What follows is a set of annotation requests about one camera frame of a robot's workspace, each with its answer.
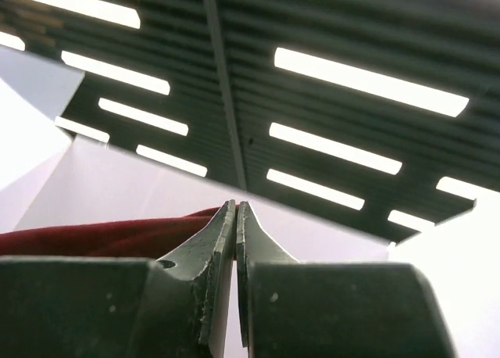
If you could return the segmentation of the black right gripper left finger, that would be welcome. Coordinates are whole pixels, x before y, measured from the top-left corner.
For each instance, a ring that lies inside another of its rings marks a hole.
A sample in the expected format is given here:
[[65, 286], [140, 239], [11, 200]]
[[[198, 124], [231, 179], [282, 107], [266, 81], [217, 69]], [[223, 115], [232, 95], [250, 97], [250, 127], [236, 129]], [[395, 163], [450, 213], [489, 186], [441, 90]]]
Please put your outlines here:
[[4, 256], [4, 357], [221, 357], [234, 201], [158, 258]]

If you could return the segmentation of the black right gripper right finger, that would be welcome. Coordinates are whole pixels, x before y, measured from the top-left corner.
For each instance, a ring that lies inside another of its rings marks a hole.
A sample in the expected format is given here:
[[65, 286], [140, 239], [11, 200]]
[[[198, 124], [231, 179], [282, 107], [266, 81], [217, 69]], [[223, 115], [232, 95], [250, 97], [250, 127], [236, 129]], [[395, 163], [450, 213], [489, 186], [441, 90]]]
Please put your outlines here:
[[307, 263], [237, 212], [241, 340], [250, 357], [453, 357], [432, 287], [408, 263]]

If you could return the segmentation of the dark red t-shirt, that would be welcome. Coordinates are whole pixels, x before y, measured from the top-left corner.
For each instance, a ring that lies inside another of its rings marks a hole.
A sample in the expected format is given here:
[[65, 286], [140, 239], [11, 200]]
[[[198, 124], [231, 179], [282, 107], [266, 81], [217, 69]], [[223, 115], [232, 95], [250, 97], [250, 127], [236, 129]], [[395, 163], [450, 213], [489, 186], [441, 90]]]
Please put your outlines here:
[[121, 220], [40, 227], [1, 235], [1, 258], [57, 256], [158, 260], [192, 242], [208, 227], [218, 207], [182, 217]]

